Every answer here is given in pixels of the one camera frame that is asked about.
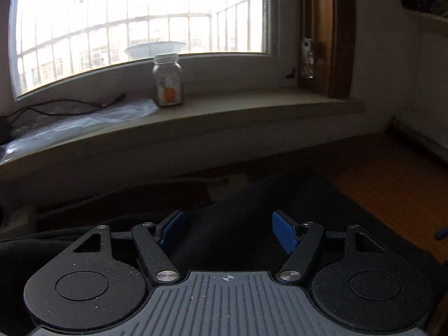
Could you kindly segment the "white bowl outside window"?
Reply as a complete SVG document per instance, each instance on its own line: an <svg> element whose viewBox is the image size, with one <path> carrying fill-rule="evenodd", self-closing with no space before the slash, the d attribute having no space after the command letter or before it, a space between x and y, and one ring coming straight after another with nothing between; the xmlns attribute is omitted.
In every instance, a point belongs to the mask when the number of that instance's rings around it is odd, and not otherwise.
<svg viewBox="0 0 448 336"><path fill-rule="evenodd" d="M130 60L151 59L156 55L179 53L186 46L183 42L151 42L141 43L125 49Z"/></svg>

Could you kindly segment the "clear plastic bag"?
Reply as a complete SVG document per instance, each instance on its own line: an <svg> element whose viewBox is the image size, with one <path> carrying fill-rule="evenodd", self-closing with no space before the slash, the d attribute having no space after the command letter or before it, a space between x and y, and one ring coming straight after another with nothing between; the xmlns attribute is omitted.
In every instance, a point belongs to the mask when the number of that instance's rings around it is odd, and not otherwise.
<svg viewBox="0 0 448 336"><path fill-rule="evenodd" d="M145 118L157 111L158 106L153 100L141 99L116 103L94 113L68 116L44 125L22 127L16 131L12 141L1 146L1 163L11 162L105 127Z"/></svg>

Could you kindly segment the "small jar with orange label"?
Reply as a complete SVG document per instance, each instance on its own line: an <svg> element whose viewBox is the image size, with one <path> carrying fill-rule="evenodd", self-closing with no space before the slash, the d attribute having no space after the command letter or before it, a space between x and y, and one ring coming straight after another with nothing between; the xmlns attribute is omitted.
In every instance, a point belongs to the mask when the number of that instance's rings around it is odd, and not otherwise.
<svg viewBox="0 0 448 336"><path fill-rule="evenodd" d="M153 63L158 106L167 107L182 104L183 89L178 53L156 55Z"/></svg>

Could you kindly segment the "black garment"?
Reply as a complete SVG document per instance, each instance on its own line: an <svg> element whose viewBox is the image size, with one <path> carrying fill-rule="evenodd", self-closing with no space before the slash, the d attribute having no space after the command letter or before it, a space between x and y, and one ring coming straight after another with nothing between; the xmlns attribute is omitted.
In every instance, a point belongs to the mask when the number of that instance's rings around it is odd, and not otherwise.
<svg viewBox="0 0 448 336"><path fill-rule="evenodd" d="M274 178L215 200L205 181L141 186L34 218L24 235L1 242L1 331L24 335L33 327L23 290L28 278L94 225L126 232L144 221L182 216L166 244L183 274L193 270L268 270L286 260L271 226L275 210L297 222L312 220L327 231L360 225L382 248L405 260L402 270L424 293L415 306L431 311L447 293L447 268L395 234L332 184Z"/></svg>

